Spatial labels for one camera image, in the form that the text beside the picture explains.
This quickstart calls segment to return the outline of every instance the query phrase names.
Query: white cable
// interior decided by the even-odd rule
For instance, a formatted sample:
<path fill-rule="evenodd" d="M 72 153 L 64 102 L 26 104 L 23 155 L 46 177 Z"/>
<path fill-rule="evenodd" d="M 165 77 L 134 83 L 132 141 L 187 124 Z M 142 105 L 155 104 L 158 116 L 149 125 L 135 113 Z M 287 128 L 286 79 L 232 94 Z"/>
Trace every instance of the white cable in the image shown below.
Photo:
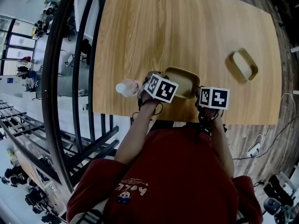
<path fill-rule="evenodd" d="M 281 99 L 283 98 L 283 96 L 284 96 L 285 94 L 290 95 L 291 98 L 292 98 L 292 101 L 293 101 L 293 103 L 294 103 L 294 118 L 295 118 L 295 117 L 296 117 L 296 104 L 295 104 L 295 101 L 294 101 L 294 99 L 293 99 L 293 96 L 292 96 L 290 93 L 284 93 L 284 94 L 282 95 Z M 292 122 L 292 124 L 291 124 L 291 126 L 290 126 L 290 131 L 289 131 L 288 141 L 287 141 L 287 143 L 286 143 L 286 147 L 285 147 L 285 154 L 286 154 L 286 151 L 287 151 L 287 149 L 288 149 L 289 139 L 290 139 L 290 134 L 291 134 L 291 130 L 292 130 L 293 123 L 294 123 L 294 120 L 293 120 L 293 122 Z M 284 154 L 284 157 L 282 158 L 282 162 L 281 162 L 281 165 L 280 165 L 280 169 L 279 169 L 279 170 L 281 170 L 281 168 L 282 168 L 282 164 L 284 163 L 284 160 L 285 160 L 285 154 Z"/>
<path fill-rule="evenodd" d="M 293 101 L 293 103 L 294 103 L 294 118 L 295 118 L 295 117 L 296 117 L 296 105 L 295 105 L 295 101 L 294 101 L 294 99 L 293 99 L 293 96 L 292 96 L 290 93 L 284 93 L 284 94 L 282 95 L 280 101 L 282 100 L 282 98 L 283 98 L 285 95 L 290 95 L 291 98 L 292 98 L 292 101 Z M 294 123 L 294 120 L 293 120 L 293 122 L 292 122 L 292 124 L 291 124 L 291 127 L 290 127 L 289 136 L 288 136 L 287 144 L 286 144 L 286 147 L 285 147 L 285 154 L 286 154 L 286 151 L 287 151 L 287 148 L 288 148 L 289 138 L 290 138 L 290 133 L 291 133 L 291 129 L 292 129 L 293 123 Z M 258 134 L 258 135 L 256 136 L 256 138 L 253 140 L 253 142 L 251 143 L 251 145 L 250 145 L 249 148 L 247 149 L 247 152 L 246 152 L 247 156 L 248 156 L 248 151 L 249 151 L 250 148 L 255 144 L 255 141 L 256 141 L 256 139 L 257 139 L 259 136 L 262 137 L 262 140 L 261 140 L 261 147 L 262 147 L 262 145 L 264 144 L 264 142 L 265 142 L 265 140 L 266 140 L 266 138 L 267 138 L 267 136 L 268 136 L 268 133 L 269 133 L 271 127 L 272 127 L 272 125 L 270 125 L 270 128 L 268 129 L 268 132 L 266 133 L 265 138 L 263 138 L 263 136 L 262 136 L 261 134 Z M 283 162 L 284 162 L 285 154 L 284 154 L 284 157 L 283 157 L 283 159 L 282 159 L 282 163 L 281 163 L 280 169 L 281 169 L 282 164 L 283 164 Z"/>

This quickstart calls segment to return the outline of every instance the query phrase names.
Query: plastic bottle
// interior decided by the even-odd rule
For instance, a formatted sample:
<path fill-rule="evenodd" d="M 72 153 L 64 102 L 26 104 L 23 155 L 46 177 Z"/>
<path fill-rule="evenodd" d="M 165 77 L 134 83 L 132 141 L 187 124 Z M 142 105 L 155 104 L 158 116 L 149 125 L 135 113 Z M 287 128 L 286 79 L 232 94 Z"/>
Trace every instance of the plastic bottle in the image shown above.
<path fill-rule="evenodd" d="M 137 80 L 125 79 L 116 85 L 116 91 L 124 97 L 132 97 L 137 95 L 141 83 Z"/>

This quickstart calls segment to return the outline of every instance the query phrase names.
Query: window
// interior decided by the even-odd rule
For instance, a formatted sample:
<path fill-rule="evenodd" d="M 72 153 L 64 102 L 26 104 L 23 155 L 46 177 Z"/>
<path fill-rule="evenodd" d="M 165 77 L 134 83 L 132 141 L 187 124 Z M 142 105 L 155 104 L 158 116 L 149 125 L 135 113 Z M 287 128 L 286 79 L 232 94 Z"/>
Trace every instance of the window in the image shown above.
<path fill-rule="evenodd" d="M 33 24 L 24 21 L 15 21 L 12 32 L 23 35 L 31 35 L 33 26 Z"/>
<path fill-rule="evenodd" d="M 8 31 L 11 22 L 11 18 L 0 16 L 0 30 Z"/>
<path fill-rule="evenodd" d="M 12 35 L 9 41 L 9 45 L 24 46 L 34 48 L 35 40 L 17 35 Z"/>
<path fill-rule="evenodd" d="M 5 40 L 7 32 L 0 32 L 0 57 L 2 57 L 2 52 L 4 50 Z"/>
<path fill-rule="evenodd" d="M 19 48 L 8 48 L 7 59 L 21 59 L 25 56 L 33 56 L 33 51 Z"/>
<path fill-rule="evenodd" d="M 31 35 L 33 28 L 31 23 L 0 15 L 0 75 L 15 75 L 18 59 L 33 58 L 36 44 Z"/>
<path fill-rule="evenodd" d="M 17 71 L 17 61 L 4 61 L 4 76 L 15 76 Z"/>

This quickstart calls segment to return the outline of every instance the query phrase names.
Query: wooden tray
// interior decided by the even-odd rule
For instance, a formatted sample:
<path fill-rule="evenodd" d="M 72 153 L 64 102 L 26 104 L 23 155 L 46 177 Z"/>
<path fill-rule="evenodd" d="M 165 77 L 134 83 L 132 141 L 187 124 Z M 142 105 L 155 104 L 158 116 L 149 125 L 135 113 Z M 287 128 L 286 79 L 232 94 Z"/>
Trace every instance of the wooden tray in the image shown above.
<path fill-rule="evenodd" d="M 258 73 L 258 67 L 246 49 L 240 48 L 233 54 L 233 62 L 245 80 L 252 81 Z"/>
<path fill-rule="evenodd" d="M 168 67 L 164 76 L 178 84 L 175 96 L 185 99 L 192 99 L 199 86 L 199 77 L 192 72 L 177 67 Z"/>

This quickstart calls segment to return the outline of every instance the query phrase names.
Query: red shirt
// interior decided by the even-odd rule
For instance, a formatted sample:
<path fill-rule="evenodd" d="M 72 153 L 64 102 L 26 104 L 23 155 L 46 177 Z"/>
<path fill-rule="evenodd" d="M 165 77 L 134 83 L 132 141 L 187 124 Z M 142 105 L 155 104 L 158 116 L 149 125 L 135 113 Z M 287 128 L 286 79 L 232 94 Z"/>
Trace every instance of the red shirt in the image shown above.
<path fill-rule="evenodd" d="M 67 205 L 68 223 L 108 198 L 104 223 L 250 223 L 263 221 L 252 181 L 224 171 L 210 137 L 190 128 L 154 130 L 130 167 L 92 161 Z"/>

